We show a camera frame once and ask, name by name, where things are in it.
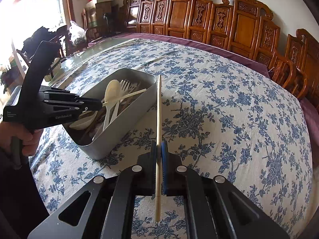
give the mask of black sleeve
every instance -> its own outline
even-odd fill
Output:
[[[29,163],[14,170],[5,158],[0,148],[0,238],[25,239],[49,214]]]

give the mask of floral tablecloth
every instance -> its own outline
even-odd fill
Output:
[[[261,74],[221,56],[177,44],[132,39],[100,52],[54,84],[87,90],[120,68],[162,75],[162,135],[198,174],[221,174],[294,237],[305,226],[312,182],[309,135],[298,100]],[[47,128],[30,166],[55,211],[95,175],[111,177],[150,151],[156,110],[102,160],[88,157],[60,126]],[[187,238],[181,197],[138,196],[132,238]]]

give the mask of bamboo stick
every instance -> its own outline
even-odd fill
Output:
[[[160,222],[161,214],[161,185],[162,185],[162,157],[161,157],[161,144],[162,144],[162,80],[161,75],[157,82],[157,154],[156,154],[156,176],[155,176],[155,221]]]

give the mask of white fork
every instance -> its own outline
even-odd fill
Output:
[[[122,97],[123,95],[126,95],[127,93],[127,90],[129,89],[130,87],[130,83],[128,81],[124,81],[122,80],[120,82],[120,85],[121,85],[121,91],[120,91],[120,97]],[[110,124],[113,122],[113,120],[116,119],[117,117],[117,113],[119,111],[119,106],[120,106],[120,101],[118,101],[115,105],[115,108],[114,108],[114,111],[113,111],[113,115],[112,115],[112,118],[111,118],[111,121],[110,121]]]

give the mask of finger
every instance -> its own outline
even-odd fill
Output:
[[[33,134],[33,138],[30,141],[23,141],[23,145],[27,146],[27,145],[37,145],[39,144],[40,138],[42,136],[43,133],[43,129],[38,130],[37,132],[35,132]]]
[[[24,146],[22,148],[22,154],[24,156],[34,156],[36,153],[36,150],[38,148],[38,144],[35,145],[29,145],[29,146]]]
[[[33,138],[33,135],[22,124],[11,123],[8,128],[8,132],[10,132],[13,137],[17,137],[23,141],[30,141]]]

